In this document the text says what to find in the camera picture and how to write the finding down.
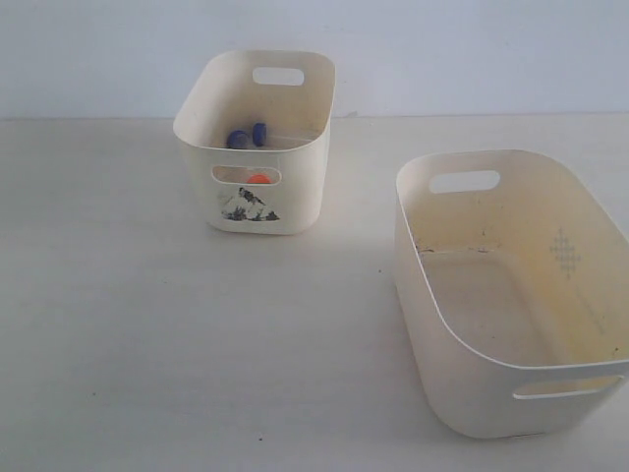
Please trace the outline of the blue cap tube reversed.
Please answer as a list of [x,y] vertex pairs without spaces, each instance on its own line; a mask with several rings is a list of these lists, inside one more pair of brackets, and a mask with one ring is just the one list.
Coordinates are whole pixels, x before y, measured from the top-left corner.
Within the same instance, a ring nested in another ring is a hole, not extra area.
[[226,147],[230,149],[261,148],[265,143],[266,134],[253,130],[247,133],[243,130],[232,131],[226,140]]

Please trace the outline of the blue cap tube upright-end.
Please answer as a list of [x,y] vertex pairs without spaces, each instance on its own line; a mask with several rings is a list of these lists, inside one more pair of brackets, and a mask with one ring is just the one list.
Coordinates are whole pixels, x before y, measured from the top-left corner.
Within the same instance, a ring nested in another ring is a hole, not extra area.
[[299,148],[314,140],[310,135],[301,132],[280,132],[263,122],[253,124],[251,138],[256,148],[269,149]]

